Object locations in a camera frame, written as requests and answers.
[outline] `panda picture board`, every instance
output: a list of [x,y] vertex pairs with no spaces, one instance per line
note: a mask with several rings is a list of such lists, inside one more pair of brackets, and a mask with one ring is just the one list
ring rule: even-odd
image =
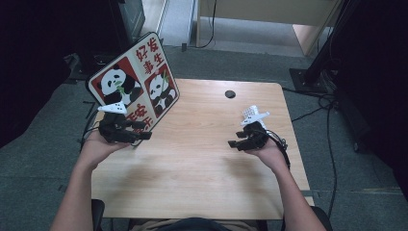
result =
[[145,122],[144,131],[151,131],[180,95],[155,33],[90,76],[87,89],[100,105],[122,101],[126,118]]

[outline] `person's left hand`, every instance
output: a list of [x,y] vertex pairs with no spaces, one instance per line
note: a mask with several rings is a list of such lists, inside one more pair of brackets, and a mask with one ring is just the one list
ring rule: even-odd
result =
[[98,164],[108,158],[109,155],[129,145],[130,143],[124,142],[107,142],[99,134],[99,131],[93,131],[85,140],[77,161],[77,167],[94,170]]

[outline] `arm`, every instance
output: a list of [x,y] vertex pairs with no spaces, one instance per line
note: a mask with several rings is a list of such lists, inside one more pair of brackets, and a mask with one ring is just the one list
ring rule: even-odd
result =
[[90,200],[92,171],[111,153],[128,145],[128,143],[107,143],[96,131],[89,135],[72,170],[68,188],[51,230],[92,230]]
[[294,181],[282,153],[271,139],[263,148],[245,152],[259,157],[275,174],[287,230],[325,230]]

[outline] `panda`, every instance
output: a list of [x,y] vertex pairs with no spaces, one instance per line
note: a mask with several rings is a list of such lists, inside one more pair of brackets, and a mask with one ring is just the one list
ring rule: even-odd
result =
[[140,83],[120,69],[118,64],[105,73],[98,87],[102,90],[107,105],[122,101],[128,106],[135,102],[141,92]]
[[169,85],[168,79],[160,74],[150,82],[150,99],[157,115],[170,106],[176,97],[176,91]]

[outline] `gray carpet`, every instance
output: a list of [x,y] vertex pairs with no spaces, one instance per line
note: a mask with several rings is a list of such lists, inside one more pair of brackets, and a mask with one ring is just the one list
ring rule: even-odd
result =
[[[165,47],[176,78],[274,82],[293,88],[289,68],[307,68],[312,60],[271,55]],[[314,97],[285,91],[291,118],[319,107]],[[25,134],[0,149],[0,230],[46,230],[64,196],[78,157],[79,140],[93,101],[84,82],[61,85]],[[315,203],[328,211],[333,168],[326,137],[327,111],[293,123]],[[369,153],[353,151],[342,112],[330,113],[330,135],[338,171],[331,222],[335,230],[407,230],[408,203],[392,171]],[[126,230],[115,219],[115,230]],[[109,221],[103,226],[109,230]],[[269,230],[280,230],[270,221]]]

